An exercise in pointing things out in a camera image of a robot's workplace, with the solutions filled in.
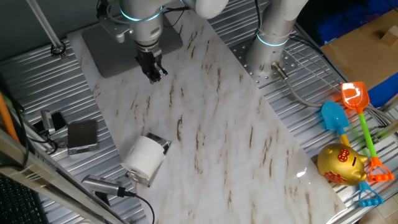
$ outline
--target orange toy shovel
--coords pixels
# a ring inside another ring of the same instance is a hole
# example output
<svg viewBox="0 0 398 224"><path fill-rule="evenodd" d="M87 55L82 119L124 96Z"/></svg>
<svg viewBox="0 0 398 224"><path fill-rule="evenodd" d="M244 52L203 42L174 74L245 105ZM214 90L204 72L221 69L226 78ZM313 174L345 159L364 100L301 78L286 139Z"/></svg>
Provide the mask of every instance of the orange toy shovel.
<svg viewBox="0 0 398 224"><path fill-rule="evenodd" d="M356 110L361 122L363 134L365 135L366 144L368 145L369 152L372 156L372 164L371 170L369 171L368 181L378 182L384 180L394 180L394 174L392 174L392 172L382 164L376 154L371 133L369 132L365 116L363 115L363 109L369 104L369 95L366 91L365 84L363 82L343 83L341 84L341 94L343 95L344 104L348 108ZM376 167L382 167L387 171L387 174L372 175L372 170Z"/></svg>

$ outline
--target toilet paper roll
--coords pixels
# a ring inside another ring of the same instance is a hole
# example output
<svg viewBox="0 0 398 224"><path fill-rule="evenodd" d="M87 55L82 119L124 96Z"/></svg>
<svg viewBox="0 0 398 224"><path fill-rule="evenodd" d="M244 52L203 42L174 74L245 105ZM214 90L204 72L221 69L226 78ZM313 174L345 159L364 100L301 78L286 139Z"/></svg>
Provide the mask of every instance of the toilet paper roll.
<svg viewBox="0 0 398 224"><path fill-rule="evenodd" d="M166 158L163 151L163 147L154 140L138 136L125 158L122 158L121 165L126 170L134 171L138 176L149 180Z"/></svg>

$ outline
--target black keyboard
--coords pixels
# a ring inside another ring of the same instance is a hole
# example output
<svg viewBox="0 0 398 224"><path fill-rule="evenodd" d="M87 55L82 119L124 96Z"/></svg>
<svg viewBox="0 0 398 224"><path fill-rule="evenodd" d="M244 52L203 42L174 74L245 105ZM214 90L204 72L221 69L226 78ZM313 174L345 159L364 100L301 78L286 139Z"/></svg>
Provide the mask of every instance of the black keyboard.
<svg viewBox="0 0 398 224"><path fill-rule="evenodd" d="M1 224L46 224L48 222L36 192L0 175Z"/></svg>

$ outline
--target white marble board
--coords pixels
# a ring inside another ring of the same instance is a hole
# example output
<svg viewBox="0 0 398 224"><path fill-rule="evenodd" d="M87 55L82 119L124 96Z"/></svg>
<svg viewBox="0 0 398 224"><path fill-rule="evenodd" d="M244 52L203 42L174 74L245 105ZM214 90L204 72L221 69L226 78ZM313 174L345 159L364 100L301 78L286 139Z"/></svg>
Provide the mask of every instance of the white marble board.
<svg viewBox="0 0 398 224"><path fill-rule="evenodd" d="M137 185L156 223L318 224L344 210L209 23L186 12L175 29L183 47L155 85L140 68L100 77L82 30L68 35L120 155L148 132L173 141L151 187Z"/></svg>

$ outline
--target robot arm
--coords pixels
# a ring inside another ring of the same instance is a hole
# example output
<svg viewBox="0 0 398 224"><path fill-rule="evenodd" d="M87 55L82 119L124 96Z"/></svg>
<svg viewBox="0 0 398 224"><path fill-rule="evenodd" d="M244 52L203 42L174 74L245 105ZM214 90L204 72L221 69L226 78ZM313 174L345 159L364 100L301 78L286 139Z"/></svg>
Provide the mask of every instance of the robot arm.
<svg viewBox="0 0 398 224"><path fill-rule="evenodd" d="M272 64L283 64L282 52L296 18L308 0L272 0L262 13L260 33L250 46L246 61L258 77L273 73Z"/></svg>
<svg viewBox="0 0 398 224"><path fill-rule="evenodd" d="M167 75L167 71L162 67L162 49L159 46L159 37L163 31L163 17L160 14L163 6L171 1L173 0L119 0L121 13L128 20L125 24L110 24L106 11L99 12L100 16L97 15L100 23L118 42L124 42L126 33L131 35L137 47L136 59L151 83L158 82ZM228 0L182 0L182 2L199 16L210 19L224 9ZM103 0L101 5L103 4L108 4L107 0Z"/></svg>

